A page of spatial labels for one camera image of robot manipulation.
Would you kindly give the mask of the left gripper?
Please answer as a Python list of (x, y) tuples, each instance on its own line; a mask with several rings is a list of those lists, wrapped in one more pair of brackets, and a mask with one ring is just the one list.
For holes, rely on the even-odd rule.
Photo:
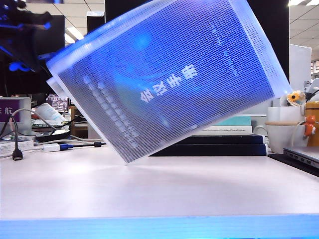
[(26, 71), (39, 72), (57, 52), (36, 55), (34, 50), (35, 25), (46, 25), (52, 20), (49, 12), (33, 13), (27, 10), (0, 11), (0, 49), (15, 61), (26, 66)]

